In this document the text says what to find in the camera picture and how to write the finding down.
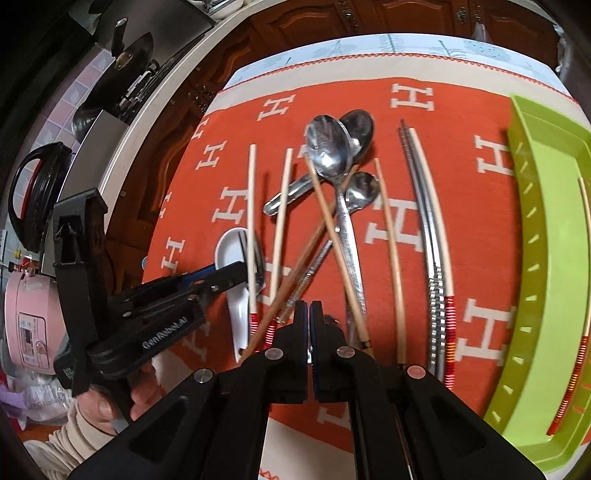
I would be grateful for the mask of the left hand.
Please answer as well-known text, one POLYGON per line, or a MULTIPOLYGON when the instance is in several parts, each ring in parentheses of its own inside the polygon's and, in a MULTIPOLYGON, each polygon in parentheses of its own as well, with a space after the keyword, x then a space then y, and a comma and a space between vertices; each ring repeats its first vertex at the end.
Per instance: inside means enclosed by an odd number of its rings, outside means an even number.
MULTIPOLYGON (((161 398, 161 388, 151 362, 144 364, 131 375, 131 382, 125 381, 124 392, 128 393, 128 416, 137 420, 161 398)), ((125 416, 114 391, 103 385, 92 385, 88 391, 76 397, 82 417, 99 431, 116 435, 122 427, 125 416)))

